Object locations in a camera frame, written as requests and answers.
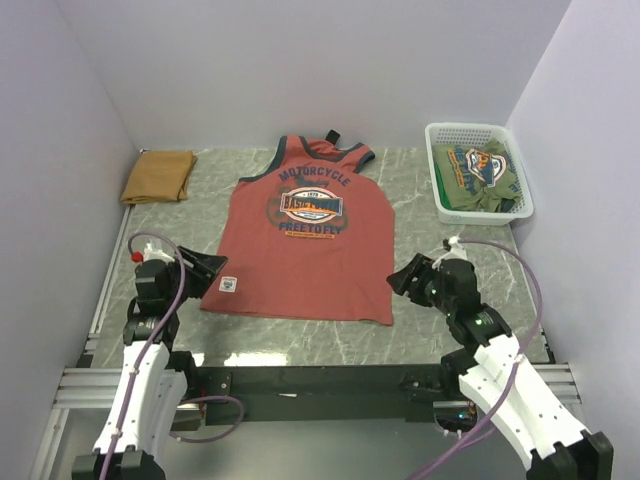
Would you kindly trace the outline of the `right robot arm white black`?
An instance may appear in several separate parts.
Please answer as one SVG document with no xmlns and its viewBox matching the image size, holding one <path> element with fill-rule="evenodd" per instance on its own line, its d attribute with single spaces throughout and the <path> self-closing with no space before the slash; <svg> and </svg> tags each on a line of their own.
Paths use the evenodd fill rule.
<svg viewBox="0 0 640 480">
<path fill-rule="evenodd" d="M 439 387 L 466 397 L 522 461 L 529 479 L 609 479 L 614 449 L 556 397 L 522 351 L 504 318 L 481 299 L 475 268 L 463 255 L 417 254 L 388 276 L 395 294 L 438 309 L 460 350 L 441 361 Z"/>
</svg>

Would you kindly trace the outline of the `red tank top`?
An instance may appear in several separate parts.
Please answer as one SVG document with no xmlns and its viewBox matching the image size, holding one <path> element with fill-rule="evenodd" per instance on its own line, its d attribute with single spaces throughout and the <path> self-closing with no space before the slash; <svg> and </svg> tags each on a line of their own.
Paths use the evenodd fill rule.
<svg viewBox="0 0 640 480">
<path fill-rule="evenodd" d="M 339 138 L 283 136 L 263 173 L 239 179 L 217 251 L 227 263 L 201 310 L 392 325 L 394 210 L 362 174 L 374 152 Z"/>
</svg>

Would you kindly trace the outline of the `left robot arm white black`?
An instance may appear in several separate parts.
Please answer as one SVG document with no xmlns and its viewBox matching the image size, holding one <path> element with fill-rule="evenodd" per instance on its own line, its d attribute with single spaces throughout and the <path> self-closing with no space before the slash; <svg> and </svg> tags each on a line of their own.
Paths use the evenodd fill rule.
<svg viewBox="0 0 640 480">
<path fill-rule="evenodd" d="M 136 294 L 123 329 L 123 366 L 109 416 L 88 455 L 75 458 L 74 479 L 162 479 L 160 456 L 180 402 L 200 378 L 191 353 L 175 351 L 179 307 L 200 299 L 225 266 L 224 256 L 154 241 L 132 255 Z"/>
</svg>

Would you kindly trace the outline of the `tan ribbed tank top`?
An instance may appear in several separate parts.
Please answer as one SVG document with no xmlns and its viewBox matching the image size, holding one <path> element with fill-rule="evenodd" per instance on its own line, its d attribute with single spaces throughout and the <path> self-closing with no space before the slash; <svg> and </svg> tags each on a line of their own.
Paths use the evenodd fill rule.
<svg viewBox="0 0 640 480">
<path fill-rule="evenodd" d="M 180 202 L 197 158 L 190 151 L 145 151 L 133 166 L 120 201 L 126 205 Z"/>
</svg>

